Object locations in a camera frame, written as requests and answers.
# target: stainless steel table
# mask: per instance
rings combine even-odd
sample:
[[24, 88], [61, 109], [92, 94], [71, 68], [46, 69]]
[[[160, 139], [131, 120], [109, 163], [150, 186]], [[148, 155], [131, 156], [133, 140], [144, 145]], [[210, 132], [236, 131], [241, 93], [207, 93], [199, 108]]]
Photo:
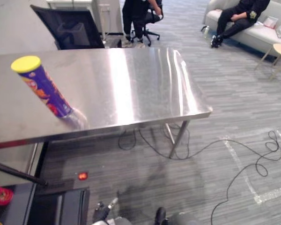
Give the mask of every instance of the stainless steel table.
[[183, 121], [171, 157], [189, 121], [212, 112], [177, 50], [36, 52], [75, 108], [58, 119], [10, 69], [24, 55], [0, 55], [0, 148]]

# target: yellow lid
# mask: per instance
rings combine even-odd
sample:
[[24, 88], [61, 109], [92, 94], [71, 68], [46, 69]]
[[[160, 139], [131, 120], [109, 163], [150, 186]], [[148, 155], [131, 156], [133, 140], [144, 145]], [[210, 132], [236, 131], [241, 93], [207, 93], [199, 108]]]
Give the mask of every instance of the yellow lid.
[[17, 73], [27, 73], [41, 65], [41, 59], [35, 55], [27, 55], [16, 59], [11, 64], [11, 69]]

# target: purple can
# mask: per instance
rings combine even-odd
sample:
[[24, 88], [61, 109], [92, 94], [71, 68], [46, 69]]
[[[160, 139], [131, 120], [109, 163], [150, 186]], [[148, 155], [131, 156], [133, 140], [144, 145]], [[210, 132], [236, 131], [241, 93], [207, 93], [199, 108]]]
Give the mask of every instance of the purple can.
[[73, 109], [45, 72], [39, 57], [34, 55], [16, 59], [11, 68], [57, 117], [65, 117]]

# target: water bottle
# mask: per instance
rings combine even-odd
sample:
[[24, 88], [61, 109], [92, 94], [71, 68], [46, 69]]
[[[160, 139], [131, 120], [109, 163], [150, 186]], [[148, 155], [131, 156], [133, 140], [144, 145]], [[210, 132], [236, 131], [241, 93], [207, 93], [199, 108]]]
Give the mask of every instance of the water bottle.
[[204, 38], [205, 39], [207, 39], [208, 32], [209, 32], [209, 26], [207, 26], [204, 30]]

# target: black pole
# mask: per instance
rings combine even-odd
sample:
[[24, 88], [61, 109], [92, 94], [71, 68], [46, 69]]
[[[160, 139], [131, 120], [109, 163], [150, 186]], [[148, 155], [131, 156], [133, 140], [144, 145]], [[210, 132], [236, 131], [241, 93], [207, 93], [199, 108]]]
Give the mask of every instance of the black pole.
[[20, 178], [25, 179], [25, 180], [29, 180], [33, 183], [36, 183], [36, 184], [39, 184], [39, 185], [42, 185], [42, 186], [46, 186], [48, 184], [43, 179], [40, 179], [40, 178], [37, 178], [37, 177], [34, 177], [34, 176], [30, 176], [26, 173], [20, 172], [18, 170], [15, 170], [15, 169], [13, 169], [11, 167], [8, 167], [6, 165], [3, 165], [1, 163], [0, 163], [0, 171], [2, 171], [4, 173], [8, 173], [8, 174], [16, 176], [16, 177], [20, 177]]

